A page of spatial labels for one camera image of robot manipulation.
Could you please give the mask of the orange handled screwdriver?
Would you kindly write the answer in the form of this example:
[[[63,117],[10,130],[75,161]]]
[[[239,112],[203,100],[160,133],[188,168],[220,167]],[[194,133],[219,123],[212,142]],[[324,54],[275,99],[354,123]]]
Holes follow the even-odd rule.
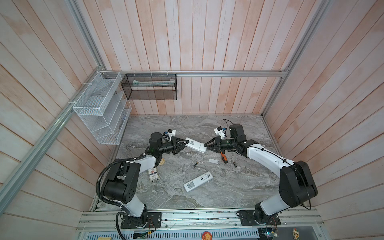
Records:
[[[224,164],[227,164],[228,163],[228,159],[227,159],[226,155],[223,152],[220,152],[220,154],[221,154],[221,159],[224,162]]]

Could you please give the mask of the horizontal aluminium frame rail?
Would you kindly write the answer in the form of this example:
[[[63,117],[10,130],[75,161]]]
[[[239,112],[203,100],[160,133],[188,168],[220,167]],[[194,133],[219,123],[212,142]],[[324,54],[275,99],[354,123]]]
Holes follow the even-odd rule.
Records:
[[[260,71],[116,71],[125,74],[165,74],[177,75],[178,77],[285,77],[288,71],[282,70],[260,70]]]

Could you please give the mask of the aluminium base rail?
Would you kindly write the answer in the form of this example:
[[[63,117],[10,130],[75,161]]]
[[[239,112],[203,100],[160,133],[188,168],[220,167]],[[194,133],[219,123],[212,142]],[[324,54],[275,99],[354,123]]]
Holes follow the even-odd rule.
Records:
[[[241,209],[187,209],[154,210],[148,214],[161,213],[160,217],[148,217],[148,224],[158,230],[237,229],[259,228],[254,216],[240,217]],[[116,230],[116,211],[85,212],[82,214],[76,232],[111,232]],[[317,209],[293,208],[274,216],[269,227],[322,227],[325,223]]]

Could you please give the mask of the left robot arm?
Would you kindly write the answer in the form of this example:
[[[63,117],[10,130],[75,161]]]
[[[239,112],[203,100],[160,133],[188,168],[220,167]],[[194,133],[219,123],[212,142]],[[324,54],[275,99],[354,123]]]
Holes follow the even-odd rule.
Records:
[[[139,175],[157,167],[162,154],[176,155],[189,142],[177,137],[166,137],[159,132],[152,133],[149,146],[139,157],[116,159],[102,170],[96,182],[97,196],[102,202],[119,207],[124,217],[135,227],[145,227],[148,224],[148,209],[136,195]]]

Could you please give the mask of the white TV remote control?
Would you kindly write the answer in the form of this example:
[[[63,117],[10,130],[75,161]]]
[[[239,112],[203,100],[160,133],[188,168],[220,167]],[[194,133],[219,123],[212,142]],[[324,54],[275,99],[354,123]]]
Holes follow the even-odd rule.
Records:
[[[187,182],[184,184],[185,190],[188,192],[200,187],[201,185],[207,183],[208,181],[212,180],[214,177],[211,174],[211,172],[206,172],[203,175],[200,175],[199,177]]]

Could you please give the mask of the round wooden coaster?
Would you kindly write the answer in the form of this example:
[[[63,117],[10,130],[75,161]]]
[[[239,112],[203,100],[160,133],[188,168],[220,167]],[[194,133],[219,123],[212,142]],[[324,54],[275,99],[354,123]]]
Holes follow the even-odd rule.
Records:
[[[159,163],[159,166],[162,166],[164,163],[165,163],[165,159],[162,158],[161,161],[160,161],[160,163]]]

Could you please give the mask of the white air conditioner remote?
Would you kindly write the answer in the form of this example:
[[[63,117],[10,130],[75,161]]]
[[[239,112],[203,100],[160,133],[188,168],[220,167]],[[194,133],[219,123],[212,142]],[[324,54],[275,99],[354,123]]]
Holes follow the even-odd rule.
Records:
[[[198,151],[200,153],[206,152],[207,148],[204,146],[203,143],[200,143],[200,142],[193,140],[193,139],[190,139],[190,138],[186,138],[186,140],[189,141],[189,143],[187,144],[188,148],[191,148],[191,149]]]

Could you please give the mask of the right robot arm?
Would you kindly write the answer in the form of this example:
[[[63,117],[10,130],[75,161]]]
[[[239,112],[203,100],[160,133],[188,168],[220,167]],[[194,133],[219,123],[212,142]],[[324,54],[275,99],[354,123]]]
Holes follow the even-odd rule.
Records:
[[[243,126],[229,126],[230,138],[225,139],[221,127],[215,129],[216,137],[204,143],[204,147],[225,156],[235,152],[263,165],[279,178],[278,193],[255,205],[254,218],[259,225],[267,225],[277,213],[310,202],[318,195],[318,189],[307,163],[285,159],[264,148],[255,140],[247,139]]]

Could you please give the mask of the white battery cover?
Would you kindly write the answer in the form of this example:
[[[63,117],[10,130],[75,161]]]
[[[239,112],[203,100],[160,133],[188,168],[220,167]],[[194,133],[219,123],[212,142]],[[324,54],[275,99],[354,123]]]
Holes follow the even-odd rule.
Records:
[[[217,165],[219,164],[219,161],[214,159],[209,159],[209,162]]]

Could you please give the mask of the blue white card box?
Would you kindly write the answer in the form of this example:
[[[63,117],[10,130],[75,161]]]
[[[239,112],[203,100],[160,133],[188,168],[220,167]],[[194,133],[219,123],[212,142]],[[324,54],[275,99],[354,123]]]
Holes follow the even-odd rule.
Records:
[[[157,168],[152,168],[148,170],[150,182],[154,182],[159,179],[159,174]]]

